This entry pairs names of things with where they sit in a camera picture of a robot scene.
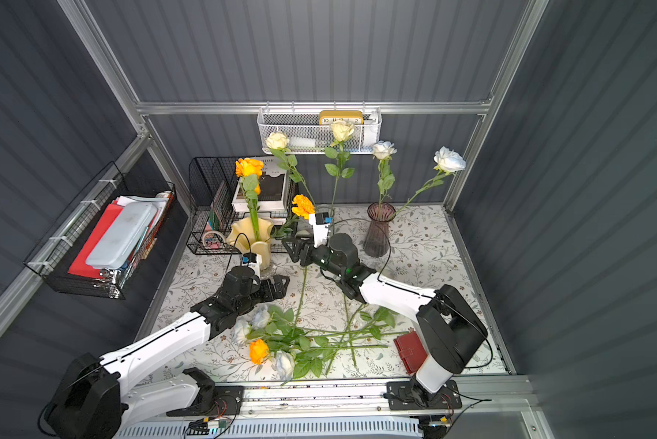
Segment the orange marigold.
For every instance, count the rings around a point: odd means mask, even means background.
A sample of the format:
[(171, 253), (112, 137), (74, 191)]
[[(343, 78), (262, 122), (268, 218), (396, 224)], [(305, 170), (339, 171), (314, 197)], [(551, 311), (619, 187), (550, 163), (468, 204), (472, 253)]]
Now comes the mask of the orange marigold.
[(309, 220), (311, 214), (315, 214), (315, 207), (312, 201), (304, 195), (296, 195), (292, 200), (292, 214), (286, 219), (286, 222), (275, 232), (276, 239), (288, 237), (300, 220)]

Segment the cream white rose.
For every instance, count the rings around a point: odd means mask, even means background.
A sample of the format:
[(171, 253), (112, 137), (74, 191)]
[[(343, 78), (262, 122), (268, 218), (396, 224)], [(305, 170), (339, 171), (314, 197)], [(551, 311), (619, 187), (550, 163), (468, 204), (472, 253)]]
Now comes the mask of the cream white rose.
[(314, 199), (308, 189), (308, 184), (304, 176), (299, 172), (297, 165), (299, 161), (293, 155), (289, 148), (289, 137), (282, 132), (273, 132), (266, 139), (266, 147), (271, 154), (279, 160), (279, 166), (288, 172), (290, 179), (304, 188), (304, 195), (314, 204)]

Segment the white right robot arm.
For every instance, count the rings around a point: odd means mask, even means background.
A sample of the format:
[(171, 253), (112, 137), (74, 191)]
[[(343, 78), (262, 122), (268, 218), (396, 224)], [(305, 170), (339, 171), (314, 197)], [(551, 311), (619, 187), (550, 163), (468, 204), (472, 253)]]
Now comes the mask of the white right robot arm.
[(333, 274), (332, 281), (348, 298), (413, 322), (427, 357), (411, 379), (408, 402), (421, 406), (431, 402), (488, 342), (485, 325), (458, 289), (443, 285), (429, 290), (389, 279), (361, 262), (357, 247), (345, 233), (319, 246), (299, 238), (282, 243), (292, 262), (303, 267), (313, 264)]

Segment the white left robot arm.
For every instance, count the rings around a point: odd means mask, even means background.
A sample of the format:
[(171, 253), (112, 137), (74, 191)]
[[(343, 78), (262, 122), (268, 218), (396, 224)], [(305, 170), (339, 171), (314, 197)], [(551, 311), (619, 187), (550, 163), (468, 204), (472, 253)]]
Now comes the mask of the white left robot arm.
[(286, 296), (289, 279), (260, 279), (235, 266), (215, 294), (172, 324), (122, 349), (83, 354), (67, 368), (41, 410), (41, 433), (59, 438), (112, 438), (121, 429), (157, 415), (201, 416), (222, 409), (215, 383), (198, 368), (158, 384), (142, 380), (176, 356), (216, 338), (257, 305)]

